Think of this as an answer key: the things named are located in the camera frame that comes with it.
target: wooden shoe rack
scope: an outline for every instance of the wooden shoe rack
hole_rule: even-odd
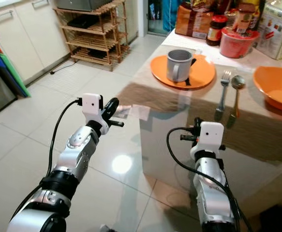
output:
[[[118,16],[122,7],[123,16]],[[60,28],[66,39],[71,57],[109,66],[112,71],[115,63],[121,63],[129,52],[125,0],[113,0],[94,11],[74,11],[55,8]],[[84,29],[68,26],[67,23],[80,15],[94,15],[97,23]],[[124,24],[124,32],[119,25]]]

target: red container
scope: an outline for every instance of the red container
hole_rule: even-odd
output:
[[[249,30],[245,34],[239,34],[232,31],[232,27],[223,28],[222,33],[220,53],[230,58],[246,56],[255,39],[259,37],[259,32],[257,31]]]

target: kitchen cabinet door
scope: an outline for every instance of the kitchen cabinet door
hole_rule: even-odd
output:
[[[43,69],[15,8],[11,6],[0,8],[0,46],[23,81]]]
[[[47,0],[20,2],[15,9],[44,67],[69,53]]]

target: electrical cord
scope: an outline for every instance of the electrical cord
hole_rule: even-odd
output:
[[[51,169],[52,169],[52,163],[53,163],[53,149],[54,149],[54,143],[55,143],[55,138],[56,138],[56,133],[57,133],[57,129],[59,126],[59,123],[64,115],[64,113],[67,111],[67,109],[73,105],[74,103],[77,103],[78,105],[82,105],[82,98],[78,98],[77,100],[69,103],[61,112],[61,115],[59,116],[57,123],[55,125],[54,128],[54,132],[53,132],[53,137],[52,137],[52,141],[50,143],[50,148],[49,148],[49,157],[48,157],[48,168],[47,168],[47,173],[46,173],[46,177],[48,177],[50,175]],[[30,199],[30,197],[39,189],[42,187],[42,184],[40,183],[37,187],[35,187],[25,198],[24,200],[19,204],[19,206],[17,207],[17,209],[15,210],[15,212],[13,213],[11,220],[15,217],[15,215],[21,210],[21,208],[25,205],[25,203]]]
[[[186,128],[186,127],[176,127],[176,128],[173,128],[172,130],[170,130],[166,136],[166,145],[168,147],[168,150],[170,152],[170,155],[172,156],[172,158],[175,160],[175,162],[181,166],[182,168],[190,171],[190,172],[193,172],[195,174],[198,174],[198,175],[201,175],[207,179],[209,179],[210,181],[214,182],[216,185],[218,185],[227,195],[229,201],[230,201],[230,206],[231,206],[231,210],[232,210],[232,213],[235,217],[235,227],[236,227],[236,230],[237,231],[240,231],[240,226],[239,226],[239,219],[242,217],[247,228],[248,228],[248,231],[249,232],[252,232],[252,228],[249,224],[249,221],[246,219],[246,217],[244,216],[243,212],[241,211],[241,209],[239,208],[238,206],[238,203],[237,203],[237,200],[235,199],[235,197],[233,196],[228,184],[226,186],[222,185],[220,182],[218,182],[215,178],[209,176],[209,175],[206,175],[196,169],[193,169],[191,167],[188,167],[186,166],[185,164],[181,163],[177,158],[176,156],[174,155],[172,149],[171,149],[171,146],[170,146],[170,134],[174,131],[177,131],[177,130],[184,130],[184,131],[191,131],[191,128]]]
[[[60,70],[62,70],[62,69],[65,69],[65,68],[71,67],[72,65],[75,65],[78,61],[79,61],[79,59],[78,59],[76,62],[74,62],[73,64],[64,66],[64,67],[62,67],[62,68],[60,68],[60,69],[58,69],[58,70],[56,70],[56,71],[51,71],[50,74],[51,74],[51,75],[54,75],[56,72],[58,72],[58,71],[60,71]]]

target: orange bowl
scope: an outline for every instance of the orange bowl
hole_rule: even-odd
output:
[[[282,110],[282,68],[260,66],[253,74],[253,81],[265,100]]]

